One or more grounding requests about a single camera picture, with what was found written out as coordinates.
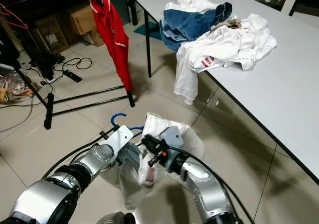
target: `denim jeans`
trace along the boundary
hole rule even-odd
[[[164,20],[159,23],[162,40],[168,48],[177,51],[182,42],[195,41],[209,31],[211,26],[225,21],[231,12],[232,4],[228,2],[204,14],[173,9],[165,10]]]

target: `tiled floor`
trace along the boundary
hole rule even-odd
[[[154,112],[192,125],[212,156],[215,170],[233,187],[257,224],[317,224],[317,185],[249,117],[241,116],[240,119],[237,108],[231,114],[216,111],[216,100],[212,97],[221,91],[204,73],[199,75],[197,100],[192,106],[186,105],[172,91],[175,54],[154,39],[151,39],[153,76],[149,79],[145,38],[133,33],[135,28],[130,24],[125,26],[131,39],[129,64],[134,95],[137,96],[135,108],[131,108],[127,100],[88,108],[54,117],[52,128],[45,130],[45,110],[38,105],[25,123],[0,133],[0,220],[7,217],[24,188],[38,180],[56,160],[92,140],[100,130],[110,127],[112,114],[127,113],[127,117],[120,117],[117,122],[132,126],[143,125],[146,112]],[[105,46],[97,48],[80,42],[64,51],[63,55],[67,60],[90,57],[94,64],[88,70],[68,67],[83,81],[75,83],[63,77],[54,85],[56,99],[121,83]],[[28,61],[25,56],[20,60]],[[33,71],[29,71],[29,76],[41,81]],[[41,90],[43,96],[46,92],[46,88]],[[55,110],[124,94],[123,91],[116,91],[62,103],[55,106]],[[27,116],[29,109],[1,109],[0,129],[19,123]],[[95,223],[103,215],[116,210],[125,211],[120,191],[102,178],[97,178],[81,196],[70,223]],[[239,207],[238,212],[244,223],[248,223]],[[164,180],[143,200],[135,210],[135,215],[140,224],[200,224],[190,193],[169,179]]]

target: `red jacket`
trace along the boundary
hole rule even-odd
[[[131,91],[132,83],[128,69],[129,38],[124,32],[121,17],[110,0],[90,0],[90,5],[96,29],[109,50],[116,71],[125,89]]]

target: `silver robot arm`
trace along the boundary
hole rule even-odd
[[[149,161],[150,166],[159,162],[167,172],[180,175],[194,195],[195,205],[204,224],[242,224],[242,221],[235,217],[226,190],[218,179],[195,159],[168,148],[179,148],[183,145],[176,126],[164,130],[159,135],[159,140],[146,135],[142,143],[155,154]]]
[[[33,183],[20,195],[10,217],[2,224],[68,223],[81,193],[101,171],[113,164],[119,150],[132,137],[133,133],[123,125],[84,156]]]

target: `white cloth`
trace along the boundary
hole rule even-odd
[[[204,144],[187,124],[164,119],[153,113],[147,113],[141,139],[146,134],[156,138],[164,129],[173,125],[178,127],[184,141],[181,148],[212,167],[213,161],[207,150],[205,150]],[[110,169],[100,173],[100,176],[105,181],[121,190],[122,198],[128,210],[135,209],[144,196],[151,192],[166,175],[184,185],[177,174],[168,174],[160,164],[156,163],[152,168],[149,167],[148,161],[153,157],[154,155],[149,153],[143,145],[138,149],[133,143],[129,143],[125,146],[125,149],[123,148],[119,152],[118,158],[120,158],[122,164],[115,163]]]
[[[196,41],[180,46],[177,57],[174,92],[192,104],[197,96],[197,73],[217,67],[240,63],[243,71],[270,52],[277,42],[270,35],[268,22],[256,14],[242,20],[242,27],[222,26],[207,32]]]
[[[174,9],[187,12],[204,13],[211,9],[216,9],[219,4],[213,4],[209,0],[177,0],[176,3],[169,2],[165,10]]]

